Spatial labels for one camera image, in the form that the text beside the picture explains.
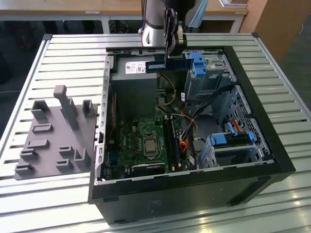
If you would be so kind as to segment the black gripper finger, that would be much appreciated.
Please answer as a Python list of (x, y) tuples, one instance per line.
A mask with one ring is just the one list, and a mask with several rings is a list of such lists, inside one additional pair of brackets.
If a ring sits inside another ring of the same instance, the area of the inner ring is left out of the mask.
[(173, 57), (170, 55), (170, 48), (172, 45), (173, 45), (173, 36), (169, 36), (166, 41), (165, 56), (164, 56), (164, 66), (166, 69), (169, 68), (170, 63), (173, 60)]

